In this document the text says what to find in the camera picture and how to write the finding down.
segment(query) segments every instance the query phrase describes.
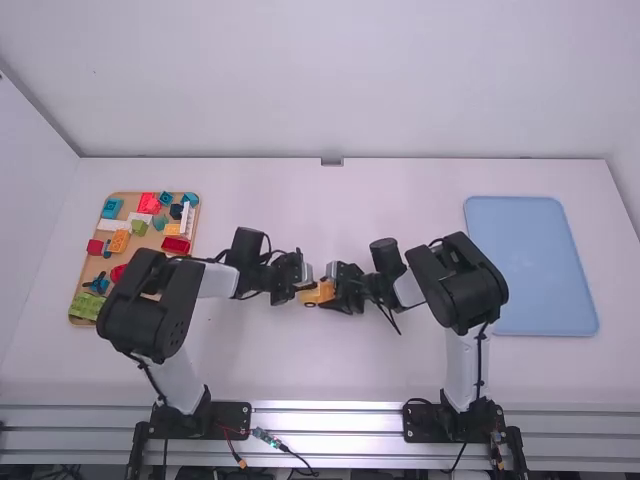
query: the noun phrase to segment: white wall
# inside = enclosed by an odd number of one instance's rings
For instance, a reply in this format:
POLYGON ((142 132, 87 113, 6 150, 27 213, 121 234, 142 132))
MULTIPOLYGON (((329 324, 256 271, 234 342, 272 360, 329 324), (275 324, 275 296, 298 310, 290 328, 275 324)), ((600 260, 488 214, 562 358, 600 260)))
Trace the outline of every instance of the white wall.
POLYGON ((0 3, 0 57, 87 155, 605 157, 638 229, 639 18, 636 0, 26 0, 0 3))
POLYGON ((0 362, 58 218, 78 156, 0 72, 0 362))

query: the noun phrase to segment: orange block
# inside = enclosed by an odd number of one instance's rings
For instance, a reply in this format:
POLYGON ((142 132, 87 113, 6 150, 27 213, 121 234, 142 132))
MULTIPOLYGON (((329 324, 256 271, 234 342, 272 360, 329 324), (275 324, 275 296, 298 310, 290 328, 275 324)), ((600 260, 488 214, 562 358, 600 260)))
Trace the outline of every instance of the orange block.
POLYGON ((129 235, 129 230, 116 230, 113 237, 111 237, 111 243, 109 244, 109 247, 107 247, 107 251, 111 253, 124 252, 127 248, 127 244, 129 243, 129 235))
POLYGON ((164 235, 167 237, 177 237, 180 235, 180 224, 179 223, 167 223, 164 226, 164 230, 162 231, 164 235))

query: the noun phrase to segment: blue tray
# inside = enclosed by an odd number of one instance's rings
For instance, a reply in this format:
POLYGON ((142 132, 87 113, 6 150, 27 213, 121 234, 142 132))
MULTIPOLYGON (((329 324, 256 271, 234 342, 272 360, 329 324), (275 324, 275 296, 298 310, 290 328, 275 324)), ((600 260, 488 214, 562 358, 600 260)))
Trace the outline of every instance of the blue tray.
POLYGON ((469 237, 509 285, 496 334, 596 334, 598 316, 560 202, 470 197, 464 213, 469 237))

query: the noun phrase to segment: red block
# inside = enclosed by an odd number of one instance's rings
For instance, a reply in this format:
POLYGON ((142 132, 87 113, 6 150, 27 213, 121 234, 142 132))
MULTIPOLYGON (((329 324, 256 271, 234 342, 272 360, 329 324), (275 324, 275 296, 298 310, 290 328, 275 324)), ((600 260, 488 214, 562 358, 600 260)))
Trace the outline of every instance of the red block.
POLYGON ((140 195, 140 201, 138 202, 137 209, 139 213, 150 213, 152 215, 156 215, 161 208, 162 204, 153 193, 145 192, 140 195))
POLYGON ((113 283, 118 283, 118 281, 120 280, 120 277, 124 273, 124 269, 126 268, 126 266, 127 264, 124 263, 122 265, 118 265, 117 267, 113 267, 113 269, 109 273, 109 277, 111 277, 111 281, 113 283))
POLYGON ((101 257, 103 248, 104 248, 104 242, 102 240, 96 240, 95 238, 92 238, 91 240, 89 240, 89 243, 87 244, 87 253, 89 255, 101 257))
POLYGON ((160 248, 165 252, 187 255, 191 249, 191 243, 183 238, 165 237, 160 248))

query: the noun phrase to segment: wooden board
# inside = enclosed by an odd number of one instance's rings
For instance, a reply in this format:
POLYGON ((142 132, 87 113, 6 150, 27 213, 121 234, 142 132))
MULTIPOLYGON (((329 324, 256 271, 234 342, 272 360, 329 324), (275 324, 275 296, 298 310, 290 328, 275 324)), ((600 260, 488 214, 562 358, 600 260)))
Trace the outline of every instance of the wooden board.
MULTIPOLYGON (((118 216, 116 217, 116 220, 126 221, 127 217, 129 216, 129 213, 136 211, 136 209, 138 208, 138 202, 140 200, 140 196, 142 193, 143 192, 115 192, 107 197, 107 198, 113 198, 113 197, 120 198, 124 201, 122 207, 120 208, 120 211, 118 212, 118 216)), ((180 199, 182 198, 182 195, 184 195, 184 192, 170 192, 170 193, 173 194, 172 203, 179 203, 180 199)), ((198 226, 198 218, 200 217, 201 205, 202 205, 202 199, 200 199, 200 202, 194 208, 195 215, 193 219, 193 232, 191 235, 191 251, 193 251, 193 246, 195 243, 196 229, 198 226)), ((167 218, 169 219, 169 223, 178 223, 178 224, 180 223, 180 220, 174 220, 173 218, 171 218, 171 215, 169 215, 169 207, 163 206, 159 212, 159 215, 161 214, 164 214, 167 216, 167 218)), ((93 233, 93 237, 91 238, 94 238, 96 240, 101 240, 103 242, 110 240, 114 232, 97 229, 98 223, 102 219, 102 207, 100 208, 99 212, 96 212, 96 218, 97 218, 96 229, 93 233)), ((73 294, 73 297, 69 299, 69 305, 71 305, 71 302, 73 301, 75 296, 81 292, 93 293, 94 295, 96 295, 95 292, 91 292, 89 287, 83 287, 82 284, 93 281, 93 279, 96 276, 98 276, 102 271, 107 272, 105 278, 109 279, 109 287, 107 288, 105 296, 109 295, 109 292, 111 292, 111 289, 113 288, 113 282, 111 282, 111 279, 109 278, 109 273, 111 272, 111 270, 114 267, 117 267, 118 265, 122 265, 129 262, 134 252, 138 248, 146 247, 146 248, 152 248, 154 250, 161 250, 160 247, 165 238, 166 237, 162 234, 162 232, 157 231, 153 226, 153 223, 151 223, 144 236, 139 237, 138 235, 131 233, 131 235, 129 236, 129 243, 127 245, 127 248, 122 253, 112 253, 110 258, 104 258, 102 256, 94 256, 94 255, 87 254, 87 257, 84 261, 84 266, 82 267, 82 273, 80 274, 80 278, 78 279, 78 285, 76 286, 76 290, 73 294)), ((92 322, 91 320, 79 318, 73 315, 69 315, 68 318, 69 318, 69 322, 71 322, 72 325, 81 326, 81 327, 95 326, 95 322, 92 322)))

